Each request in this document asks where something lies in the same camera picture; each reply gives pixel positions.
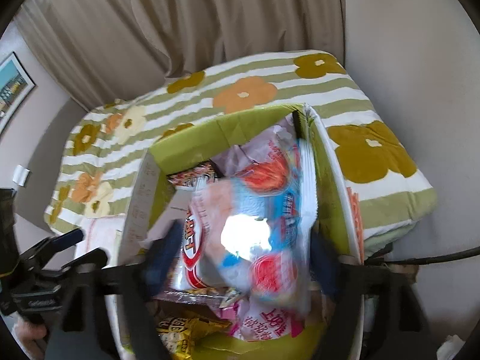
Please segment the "striped blanket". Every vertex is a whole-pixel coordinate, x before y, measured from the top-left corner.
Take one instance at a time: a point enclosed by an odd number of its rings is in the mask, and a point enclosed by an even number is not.
[[[433,209],[433,188],[367,96],[332,55],[307,50],[243,57],[94,109],[71,131],[45,221],[65,233],[85,217],[125,214],[143,153],[157,140],[217,115],[288,103],[321,117],[367,247],[405,234]]]

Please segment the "framed picture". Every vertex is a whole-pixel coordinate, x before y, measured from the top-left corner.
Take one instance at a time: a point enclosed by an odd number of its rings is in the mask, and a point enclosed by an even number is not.
[[[34,86],[35,83],[23,69],[15,53],[12,52],[0,64],[0,134],[15,109]]]

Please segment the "plastic wrapper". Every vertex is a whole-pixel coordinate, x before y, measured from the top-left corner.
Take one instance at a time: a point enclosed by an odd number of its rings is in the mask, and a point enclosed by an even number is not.
[[[228,285],[306,314],[309,236],[315,218],[301,226],[300,190],[301,178],[313,185],[303,198],[313,200],[309,211],[316,216],[314,166],[313,173],[302,173],[298,141],[279,124],[249,144],[250,153],[255,147],[255,161],[234,177],[193,193],[193,212],[208,237],[205,253]]]
[[[243,341],[263,341],[284,335],[296,337],[303,324],[287,310],[263,304],[254,298],[241,299],[235,303],[237,320],[230,335]]]
[[[186,291],[176,291],[171,288],[160,292],[154,297],[158,300],[167,300],[169,302],[184,304],[202,304],[208,306],[213,312],[219,311],[225,295],[210,289],[205,289],[204,293],[189,293]]]
[[[163,345],[174,360],[191,359],[195,340],[228,327],[228,322],[211,321],[205,318],[167,317],[157,326]]]
[[[287,115],[280,120],[276,126],[280,126],[285,132],[292,137],[296,137],[293,114]],[[222,153],[212,157],[216,169],[224,176],[234,176],[249,165],[262,163],[267,160],[268,152],[262,143],[268,142],[272,136],[270,127],[261,132],[251,141],[239,146],[233,145]]]
[[[218,180],[218,173],[210,161],[169,175],[168,179],[177,188],[201,188]],[[226,287],[222,277],[209,259],[203,256],[205,232],[191,207],[187,211],[184,237],[177,263],[173,267],[169,287],[177,291],[202,290],[209,287]]]
[[[205,161],[192,169],[184,170],[173,175],[168,175],[168,180],[176,187],[196,188],[198,180],[207,179],[207,183],[215,181],[219,173],[212,161]]]
[[[224,297],[223,297],[223,299],[222,299],[222,302],[220,303],[220,307],[221,307],[222,309],[225,309],[225,308],[227,308],[227,307],[230,307],[230,306],[232,306],[237,300],[239,300],[242,296],[243,296],[243,294],[242,294],[239,290],[237,290],[237,289],[234,288],[234,287],[230,287],[230,288],[226,291],[226,293],[225,293],[225,295],[224,295]]]

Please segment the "black cable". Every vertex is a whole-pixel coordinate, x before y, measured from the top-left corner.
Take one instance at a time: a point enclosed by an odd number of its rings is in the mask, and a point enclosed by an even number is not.
[[[480,255],[480,246],[473,249],[463,250],[452,254],[446,254],[444,256],[424,257],[419,259],[404,259],[399,261],[387,261],[381,257],[374,259],[367,259],[365,265],[367,266],[379,266],[382,264],[396,264],[399,266],[426,266],[428,264],[447,263],[448,261],[463,260],[470,257]]]

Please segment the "beige curtain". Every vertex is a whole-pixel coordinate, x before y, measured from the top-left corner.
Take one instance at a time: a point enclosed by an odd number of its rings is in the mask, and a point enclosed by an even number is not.
[[[15,21],[43,66],[87,109],[245,55],[344,56],[340,0],[25,0]]]

